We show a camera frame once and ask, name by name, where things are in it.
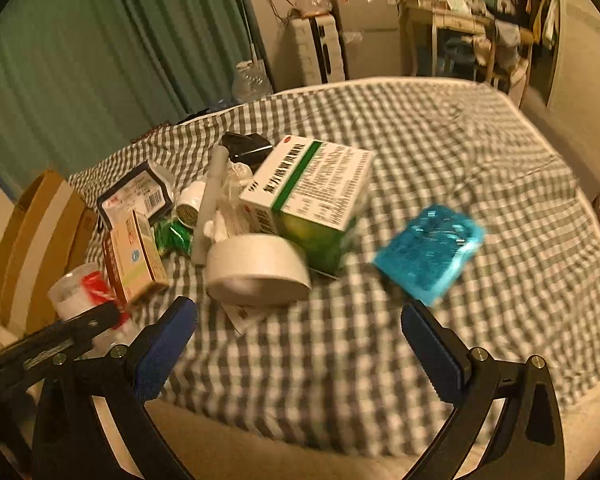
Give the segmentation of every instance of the green and white box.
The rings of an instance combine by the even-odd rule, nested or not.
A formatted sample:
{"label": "green and white box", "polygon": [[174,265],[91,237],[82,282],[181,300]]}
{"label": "green and white box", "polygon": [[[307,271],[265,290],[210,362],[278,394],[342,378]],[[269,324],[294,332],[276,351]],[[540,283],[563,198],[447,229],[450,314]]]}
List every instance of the green and white box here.
{"label": "green and white box", "polygon": [[240,200],[256,228],[295,242],[309,267],[331,276],[366,204],[373,152],[286,136]]}

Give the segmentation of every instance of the green stripe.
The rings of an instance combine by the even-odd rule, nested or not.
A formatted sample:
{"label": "green stripe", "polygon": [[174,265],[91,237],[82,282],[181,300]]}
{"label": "green stripe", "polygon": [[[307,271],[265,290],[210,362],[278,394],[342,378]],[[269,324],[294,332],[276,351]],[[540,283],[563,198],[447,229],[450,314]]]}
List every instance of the green stripe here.
{"label": "green stripe", "polygon": [[300,163],[294,169],[294,172],[289,177],[289,180],[286,181],[285,186],[280,191],[280,194],[276,198],[276,201],[273,203],[271,207],[272,211],[280,211],[282,206],[285,205],[286,199],[289,198],[289,195],[294,190],[296,183],[300,179],[302,172],[306,169],[311,162],[311,159],[314,158],[315,152],[318,151],[318,148],[322,145],[318,140],[314,140],[309,146],[309,149],[306,150],[306,153],[300,159]]}

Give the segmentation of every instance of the curtain fold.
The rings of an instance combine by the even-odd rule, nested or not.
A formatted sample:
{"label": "curtain fold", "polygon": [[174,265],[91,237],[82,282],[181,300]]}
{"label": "curtain fold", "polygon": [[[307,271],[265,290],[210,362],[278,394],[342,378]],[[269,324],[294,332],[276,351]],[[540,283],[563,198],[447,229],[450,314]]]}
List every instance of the curtain fold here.
{"label": "curtain fold", "polygon": [[91,166],[230,96],[237,0],[10,0],[0,14],[0,176]]}

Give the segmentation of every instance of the large clear plastic jug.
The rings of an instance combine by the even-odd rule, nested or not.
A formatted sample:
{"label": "large clear plastic jug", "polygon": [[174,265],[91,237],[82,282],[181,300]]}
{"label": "large clear plastic jug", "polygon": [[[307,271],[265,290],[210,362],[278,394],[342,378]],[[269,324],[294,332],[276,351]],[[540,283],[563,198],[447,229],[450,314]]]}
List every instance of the large clear plastic jug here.
{"label": "large clear plastic jug", "polygon": [[235,67],[234,98],[240,103],[257,101],[273,93],[266,72],[253,61],[241,61]]}

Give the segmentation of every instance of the brown cardboard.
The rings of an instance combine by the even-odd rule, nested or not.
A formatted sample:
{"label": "brown cardboard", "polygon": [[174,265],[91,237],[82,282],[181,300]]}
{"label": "brown cardboard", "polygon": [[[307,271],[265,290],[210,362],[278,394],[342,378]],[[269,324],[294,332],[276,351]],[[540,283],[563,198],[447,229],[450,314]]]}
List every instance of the brown cardboard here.
{"label": "brown cardboard", "polygon": [[54,171],[45,171],[27,188],[0,242],[1,325],[23,336],[57,319],[46,294],[82,262],[95,219]]}
{"label": "brown cardboard", "polygon": [[169,285],[145,215],[131,211],[112,225],[102,242],[107,276],[121,303],[128,305],[145,294]]}

